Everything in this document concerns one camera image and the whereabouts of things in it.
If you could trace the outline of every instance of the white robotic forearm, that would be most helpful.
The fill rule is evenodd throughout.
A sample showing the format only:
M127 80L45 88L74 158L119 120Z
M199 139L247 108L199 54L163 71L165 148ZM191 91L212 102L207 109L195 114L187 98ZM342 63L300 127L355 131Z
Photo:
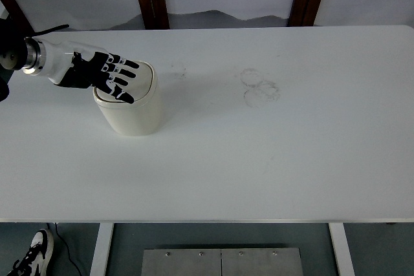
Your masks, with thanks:
M122 90L128 82L119 77L136 77L124 69L137 69L139 65L133 61L83 43L66 41L55 45L34 38L26 38L25 41L28 56L23 66L24 73L48 77L60 87L87 88L93 85L118 100L134 102L133 97Z

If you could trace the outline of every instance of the white cylindrical container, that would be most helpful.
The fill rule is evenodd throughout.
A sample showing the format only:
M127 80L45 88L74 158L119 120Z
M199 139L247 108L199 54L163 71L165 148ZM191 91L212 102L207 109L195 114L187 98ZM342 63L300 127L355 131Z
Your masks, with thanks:
M134 97L134 103L125 103L96 87L93 88L95 102L106 120L117 133L126 136L153 133L160 126L163 115L157 73L149 63L144 61L135 61L135 63L140 65L138 69L125 67L136 74L135 78L119 76L128 82L128 85L122 88Z

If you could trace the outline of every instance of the cable on floor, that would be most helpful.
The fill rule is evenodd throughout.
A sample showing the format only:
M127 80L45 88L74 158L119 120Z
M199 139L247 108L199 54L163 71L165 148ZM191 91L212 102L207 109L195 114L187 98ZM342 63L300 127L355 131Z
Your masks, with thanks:
M63 239L62 236L60 236L59 232L58 232L58 224L55 223L54 224L54 229L56 231L57 236L61 239L61 241L66 245L66 249L67 249L67 255L69 257L69 261L73 264L73 266L78 270L78 273L80 276L82 276L82 273L79 270L79 267L75 264L75 262L72 261L71 259L71 252L69 251L69 245L66 243L66 241Z

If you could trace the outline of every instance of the stainless steel panel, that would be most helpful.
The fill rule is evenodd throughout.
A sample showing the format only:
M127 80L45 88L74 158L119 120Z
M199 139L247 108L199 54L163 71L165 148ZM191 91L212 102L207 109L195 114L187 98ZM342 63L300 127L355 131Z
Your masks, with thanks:
M222 276L303 276L298 248L222 249Z
M221 276L220 249L145 249L142 276Z

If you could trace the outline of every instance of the black and white sneaker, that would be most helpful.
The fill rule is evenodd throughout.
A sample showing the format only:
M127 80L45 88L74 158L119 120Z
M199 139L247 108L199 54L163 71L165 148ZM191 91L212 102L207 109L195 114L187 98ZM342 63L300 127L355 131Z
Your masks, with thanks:
M39 230L34 235L25 258L20 263L19 260L15 261L13 270L7 276L46 276L47 264L52 252L52 233L47 229Z

